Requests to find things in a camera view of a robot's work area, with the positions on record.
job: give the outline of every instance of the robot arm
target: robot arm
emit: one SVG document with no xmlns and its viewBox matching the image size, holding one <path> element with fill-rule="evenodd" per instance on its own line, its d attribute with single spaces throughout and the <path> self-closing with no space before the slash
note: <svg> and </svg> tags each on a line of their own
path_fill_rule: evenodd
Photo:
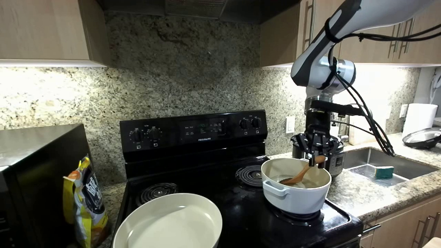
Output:
<svg viewBox="0 0 441 248">
<path fill-rule="evenodd" d="M 410 19 L 435 0 L 345 0 L 318 33 L 308 49 L 298 57 L 291 69 L 291 78 L 298 86 L 306 87 L 306 129 L 292 140 L 301 150 L 311 154 L 310 166 L 316 155 L 332 156 L 338 147 L 330 140 L 331 113 L 363 115 L 360 109 L 332 103 L 332 96 L 345 87 L 329 68 L 330 48 L 347 34 L 379 26 L 389 26 Z M 355 65 L 348 60 L 334 60 L 339 75 L 352 84 Z"/>
</svg>

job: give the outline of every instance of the kitchen sink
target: kitchen sink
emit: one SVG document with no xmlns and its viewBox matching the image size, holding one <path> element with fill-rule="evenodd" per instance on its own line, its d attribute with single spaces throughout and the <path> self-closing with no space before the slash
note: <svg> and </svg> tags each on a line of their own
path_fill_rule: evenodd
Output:
<svg viewBox="0 0 441 248">
<path fill-rule="evenodd" d="M 393 166 L 393 177 L 390 179 L 375 179 L 375 167 L 377 166 Z M 386 187 L 438 170 L 429 165 L 405 158 L 391 157 L 382 151 L 371 148 L 346 152 L 343 168 Z"/>
</svg>

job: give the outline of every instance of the upper cabinet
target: upper cabinet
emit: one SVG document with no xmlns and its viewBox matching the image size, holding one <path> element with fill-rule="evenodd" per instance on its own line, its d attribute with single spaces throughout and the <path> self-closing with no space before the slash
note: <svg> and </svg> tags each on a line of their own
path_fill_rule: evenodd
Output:
<svg viewBox="0 0 441 248">
<path fill-rule="evenodd" d="M 332 16 L 343 2 L 344 0 L 302 0 L 291 9 L 263 23 L 260 65 L 264 67 L 292 64 L 306 50 L 310 40 L 317 36 L 326 19 Z M 438 0 L 408 21 L 363 32 L 394 37 L 415 34 L 441 23 L 440 9 L 441 0 Z M 334 56 L 356 63 L 436 65 L 441 64 L 441 37 L 418 42 L 367 39 L 360 42 L 357 37 L 352 37 L 334 47 Z"/>
<path fill-rule="evenodd" d="M 1 0 L 0 23 L 0 66 L 110 64 L 96 0 Z"/>
</svg>

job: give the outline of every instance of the lower cabinet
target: lower cabinet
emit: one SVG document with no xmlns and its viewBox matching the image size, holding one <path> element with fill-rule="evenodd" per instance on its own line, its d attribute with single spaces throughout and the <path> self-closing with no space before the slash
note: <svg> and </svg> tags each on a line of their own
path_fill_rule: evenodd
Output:
<svg viewBox="0 0 441 248">
<path fill-rule="evenodd" d="M 430 238 L 441 237 L 440 212 L 441 198 L 438 196 L 378 218 L 376 224 L 381 227 L 362 238 L 360 245 L 363 248 L 423 247 Z"/>
</svg>

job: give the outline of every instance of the snack bag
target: snack bag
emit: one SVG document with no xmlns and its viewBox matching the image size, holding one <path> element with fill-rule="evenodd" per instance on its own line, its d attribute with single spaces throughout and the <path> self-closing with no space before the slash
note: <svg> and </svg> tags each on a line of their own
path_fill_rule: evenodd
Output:
<svg viewBox="0 0 441 248">
<path fill-rule="evenodd" d="M 82 247 L 96 247 L 107 237 L 108 217 L 88 156 L 64 177 L 63 211 L 66 222 L 75 225 L 75 236 Z"/>
</svg>

